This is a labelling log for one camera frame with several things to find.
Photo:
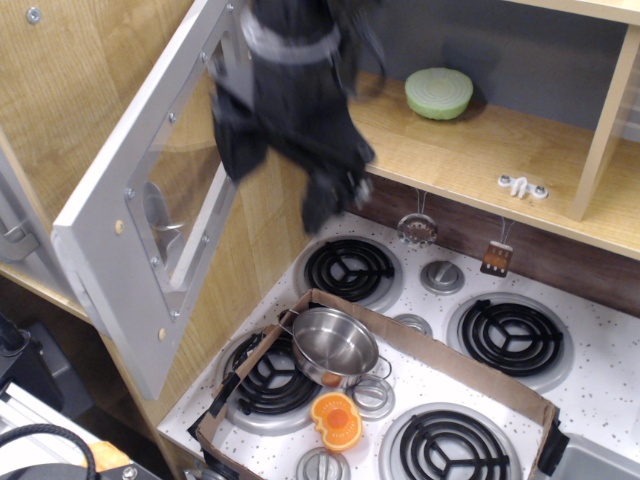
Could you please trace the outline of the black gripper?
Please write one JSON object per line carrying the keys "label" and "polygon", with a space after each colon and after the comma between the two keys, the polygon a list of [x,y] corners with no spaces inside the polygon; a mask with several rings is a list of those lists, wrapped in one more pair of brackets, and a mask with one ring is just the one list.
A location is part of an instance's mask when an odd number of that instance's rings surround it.
{"label": "black gripper", "polygon": [[351,120],[358,51],[339,49],[327,59],[286,65],[255,57],[218,71],[214,134],[222,164],[241,181],[274,148],[309,174],[302,203],[306,234],[332,217],[362,208],[373,186],[365,167],[374,151]]}

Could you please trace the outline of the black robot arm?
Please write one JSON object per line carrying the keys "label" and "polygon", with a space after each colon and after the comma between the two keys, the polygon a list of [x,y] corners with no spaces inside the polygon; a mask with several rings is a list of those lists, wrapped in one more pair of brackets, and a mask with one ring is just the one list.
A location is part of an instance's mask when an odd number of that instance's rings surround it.
{"label": "black robot arm", "polygon": [[309,235],[371,195],[375,152],[354,125],[361,49],[380,66],[372,1],[254,1],[241,14],[251,70],[217,78],[214,134],[224,168],[240,182],[274,149],[308,175],[302,203]]}

